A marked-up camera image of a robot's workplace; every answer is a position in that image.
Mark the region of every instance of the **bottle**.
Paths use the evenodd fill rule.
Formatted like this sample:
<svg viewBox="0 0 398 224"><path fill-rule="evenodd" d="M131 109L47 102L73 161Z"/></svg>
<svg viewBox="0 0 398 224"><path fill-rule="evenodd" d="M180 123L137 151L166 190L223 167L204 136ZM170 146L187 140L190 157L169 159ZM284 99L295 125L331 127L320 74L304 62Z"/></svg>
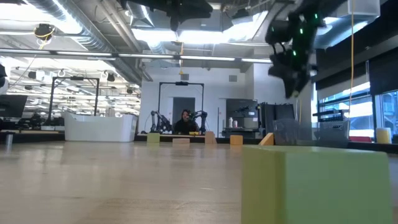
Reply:
<svg viewBox="0 0 398 224"><path fill-rule="evenodd" d="M229 118L229 126L228 126L229 128L232 128L233 122L234 122L234 119Z"/></svg>

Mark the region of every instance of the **person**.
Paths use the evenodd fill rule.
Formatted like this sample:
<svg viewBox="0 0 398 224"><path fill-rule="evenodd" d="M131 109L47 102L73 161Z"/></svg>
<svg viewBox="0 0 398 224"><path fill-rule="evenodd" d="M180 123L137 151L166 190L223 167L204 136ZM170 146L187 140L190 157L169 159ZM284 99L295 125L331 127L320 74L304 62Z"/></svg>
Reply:
<svg viewBox="0 0 398 224"><path fill-rule="evenodd" d="M189 110L183 110L181 120L177 121L174 126L175 134L189 134L190 131L198 131L198 124L189 119Z"/></svg>

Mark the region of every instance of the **orange block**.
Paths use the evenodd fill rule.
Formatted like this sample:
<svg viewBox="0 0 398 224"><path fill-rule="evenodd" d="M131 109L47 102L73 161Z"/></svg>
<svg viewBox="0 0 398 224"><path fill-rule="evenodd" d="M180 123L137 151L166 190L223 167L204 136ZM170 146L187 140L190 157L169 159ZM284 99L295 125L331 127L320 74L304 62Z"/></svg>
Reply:
<svg viewBox="0 0 398 224"><path fill-rule="evenodd" d="M205 144L217 144L216 136L213 131L207 131L205 134Z"/></svg>
<svg viewBox="0 0 398 224"><path fill-rule="evenodd" d="M273 146L274 143L274 133L268 133L259 143L259 146Z"/></svg>
<svg viewBox="0 0 398 224"><path fill-rule="evenodd" d="M231 136L229 137L229 143L235 146L243 145L243 136Z"/></svg>
<svg viewBox="0 0 398 224"><path fill-rule="evenodd" d="M173 144L189 144L190 139L175 138L173 139Z"/></svg>

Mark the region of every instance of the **yellow-green block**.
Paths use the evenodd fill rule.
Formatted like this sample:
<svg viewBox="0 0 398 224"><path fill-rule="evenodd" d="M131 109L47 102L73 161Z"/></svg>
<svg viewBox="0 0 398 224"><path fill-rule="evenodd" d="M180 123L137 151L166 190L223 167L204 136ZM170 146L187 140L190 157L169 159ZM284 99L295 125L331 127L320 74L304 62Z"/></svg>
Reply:
<svg viewBox="0 0 398 224"><path fill-rule="evenodd" d="M159 133L148 133L147 142L151 142L151 143L160 142L160 134Z"/></svg>
<svg viewBox="0 0 398 224"><path fill-rule="evenodd" d="M242 224L392 224L385 153L244 146Z"/></svg>

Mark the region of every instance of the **doorway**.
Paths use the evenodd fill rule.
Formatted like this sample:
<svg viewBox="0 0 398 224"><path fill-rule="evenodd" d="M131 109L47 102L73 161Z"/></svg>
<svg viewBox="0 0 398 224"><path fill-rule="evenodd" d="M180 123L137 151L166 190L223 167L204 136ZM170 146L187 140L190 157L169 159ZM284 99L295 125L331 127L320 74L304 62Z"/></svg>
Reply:
<svg viewBox="0 0 398 224"><path fill-rule="evenodd" d="M174 97L173 98L173 127L174 124L181 119L183 110L190 110L195 112L195 98L194 97Z"/></svg>

